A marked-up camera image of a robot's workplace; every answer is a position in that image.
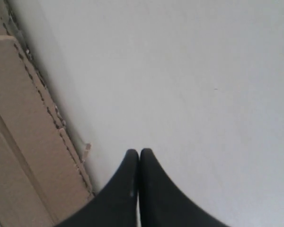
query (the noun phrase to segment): cardboard box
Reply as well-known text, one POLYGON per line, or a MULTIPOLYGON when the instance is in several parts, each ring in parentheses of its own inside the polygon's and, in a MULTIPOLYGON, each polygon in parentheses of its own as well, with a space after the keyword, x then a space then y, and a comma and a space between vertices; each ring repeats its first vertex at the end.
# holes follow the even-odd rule
POLYGON ((48 91, 0 14, 0 227, 49 227, 92 198, 48 91))

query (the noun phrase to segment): cardboard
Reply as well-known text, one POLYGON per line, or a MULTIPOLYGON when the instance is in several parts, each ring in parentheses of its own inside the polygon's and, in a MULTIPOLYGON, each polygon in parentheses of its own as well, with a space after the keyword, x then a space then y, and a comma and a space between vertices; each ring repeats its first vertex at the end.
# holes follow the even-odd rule
POLYGON ((55 104, 0 15, 0 227, 53 226, 91 192, 55 104))

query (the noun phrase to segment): brown cardboard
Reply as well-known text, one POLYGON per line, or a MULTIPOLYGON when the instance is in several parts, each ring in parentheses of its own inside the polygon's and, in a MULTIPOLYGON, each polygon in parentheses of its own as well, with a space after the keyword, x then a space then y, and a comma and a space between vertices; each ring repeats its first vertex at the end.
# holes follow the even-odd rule
POLYGON ((91 190, 55 104, 0 15, 0 227, 57 224, 91 190))

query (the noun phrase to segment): white wall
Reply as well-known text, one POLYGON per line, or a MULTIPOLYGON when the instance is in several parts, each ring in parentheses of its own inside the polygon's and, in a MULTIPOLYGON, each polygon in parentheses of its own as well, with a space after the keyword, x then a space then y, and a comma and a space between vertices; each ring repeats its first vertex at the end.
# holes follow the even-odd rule
POLYGON ((284 227, 284 0, 11 0, 101 189, 151 147, 203 209, 284 227))

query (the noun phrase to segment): torn cardboard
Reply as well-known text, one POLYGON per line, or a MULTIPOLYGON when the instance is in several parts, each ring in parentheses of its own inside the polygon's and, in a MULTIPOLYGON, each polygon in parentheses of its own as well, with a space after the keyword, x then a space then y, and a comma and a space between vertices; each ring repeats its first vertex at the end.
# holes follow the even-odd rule
POLYGON ((55 104, 0 15, 0 227, 53 226, 91 192, 55 104))

